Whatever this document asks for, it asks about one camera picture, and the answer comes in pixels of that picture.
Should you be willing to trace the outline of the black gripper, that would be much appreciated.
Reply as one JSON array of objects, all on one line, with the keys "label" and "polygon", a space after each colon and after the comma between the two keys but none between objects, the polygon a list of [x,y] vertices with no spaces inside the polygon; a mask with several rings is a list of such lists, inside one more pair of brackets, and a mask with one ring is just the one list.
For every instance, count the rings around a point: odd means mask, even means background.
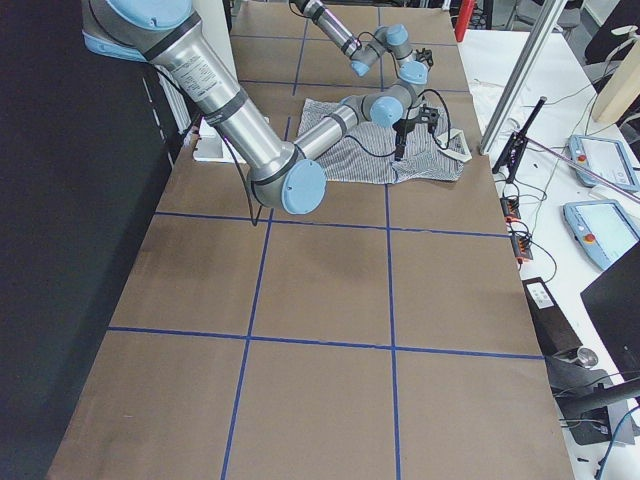
[{"label": "black gripper", "polygon": [[395,153],[394,160],[401,161],[405,156],[405,144],[407,143],[408,135],[415,129],[417,120],[415,118],[400,119],[393,124],[392,128],[395,131]]}]

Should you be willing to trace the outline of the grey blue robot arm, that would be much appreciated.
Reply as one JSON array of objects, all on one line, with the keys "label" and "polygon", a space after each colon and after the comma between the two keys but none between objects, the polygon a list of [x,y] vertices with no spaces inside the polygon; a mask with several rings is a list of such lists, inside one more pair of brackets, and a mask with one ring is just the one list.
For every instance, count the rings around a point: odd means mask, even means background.
[{"label": "grey blue robot arm", "polygon": [[249,166],[245,182],[260,204],[307,214],[321,203],[327,178],[316,159],[363,122],[390,128],[415,117],[428,77],[406,28],[380,27],[363,45],[320,1],[295,6],[364,76],[385,53],[398,61],[398,78],[385,91],[351,96],[293,142],[280,139],[203,35],[189,1],[84,1],[86,47],[99,55],[160,65],[199,107],[206,123]]},{"label": "grey blue robot arm", "polygon": [[374,32],[364,32],[370,39],[363,42],[322,1],[290,1],[289,5],[295,14],[310,20],[341,50],[358,77],[367,75],[388,53],[395,62],[399,78],[407,82],[416,79],[426,82],[434,65],[433,54],[426,48],[415,49],[403,24],[379,26]]}]

